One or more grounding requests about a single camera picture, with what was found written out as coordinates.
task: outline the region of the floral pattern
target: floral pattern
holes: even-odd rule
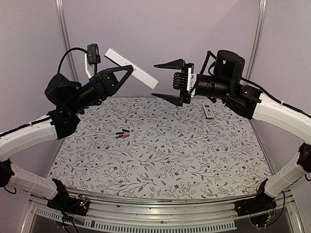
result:
[[[206,119],[202,104],[215,118]],[[154,98],[110,98],[81,115],[49,176],[88,191],[152,199],[254,194],[271,172],[247,119],[220,102],[175,107]],[[116,139],[116,132],[130,136]]]

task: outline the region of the gray wall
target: gray wall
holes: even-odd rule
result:
[[[0,132],[32,121],[53,109],[44,95],[57,72],[64,47],[54,0],[3,0],[0,7]],[[67,63],[63,73],[69,75]],[[59,142],[15,156],[22,168],[46,176]],[[0,232],[20,231],[28,194],[0,189]]]
[[[98,43],[99,70],[115,65],[104,58],[108,48],[129,58],[159,80],[155,90],[131,77],[117,96],[146,97],[177,93],[172,70],[154,64],[184,58],[199,72],[206,52],[232,50],[246,61],[251,53],[258,0],[75,0],[64,1],[71,46]],[[79,79],[87,81],[83,57],[75,55]]]
[[[311,113],[311,5],[309,1],[270,0],[252,80],[280,100]],[[268,124],[254,122],[276,171],[287,164],[302,141]],[[311,232],[311,183],[292,187],[304,228]]]

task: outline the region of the robotic arm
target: robotic arm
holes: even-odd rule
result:
[[[210,57],[215,59],[204,75]],[[212,102],[221,99],[226,107],[249,120],[267,122],[302,139],[304,143],[293,159],[277,174],[264,180],[258,187],[255,198],[235,203],[239,216],[258,213],[276,207],[275,197],[285,188],[311,172],[311,116],[271,96],[262,87],[242,78],[245,60],[237,54],[220,50],[217,56],[210,51],[199,74],[193,73],[194,64],[178,59],[157,68],[180,69],[174,74],[173,88],[180,91],[179,97],[153,94],[176,106],[190,103],[195,95],[206,96]],[[258,88],[242,85],[240,80]]]
[[[48,200],[48,207],[83,216],[88,211],[88,198],[70,197],[60,181],[25,171],[13,164],[10,158],[27,148],[73,134],[80,122],[78,115],[83,114],[87,107],[100,105],[107,97],[113,96],[133,72],[133,66],[127,65],[97,73],[100,62],[98,46],[89,45],[85,53],[89,77],[87,84],[81,86],[58,71],[45,90],[45,95],[56,109],[33,122],[0,134],[0,187],[14,187],[43,196]],[[114,74],[118,71],[126,71],[120,81]]]

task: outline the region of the pile of markers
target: pile of markers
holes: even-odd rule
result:
[[[116,135],[118,135],[118,136],[116,136],[116,138],[122,138],[122,139],[124,139],[124,138],[127,138],[127,137],[130,136],[130,131],[129,131],[129,130],[122,129],[122,132],[118,132],[118,133],[116,133]]]

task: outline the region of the white remote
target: white remote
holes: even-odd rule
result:
[[[203,109],[206,115],[207,119],[213,119],[215,118],[215,115],[213,113],[213,110],[209,104],[203,104]]]

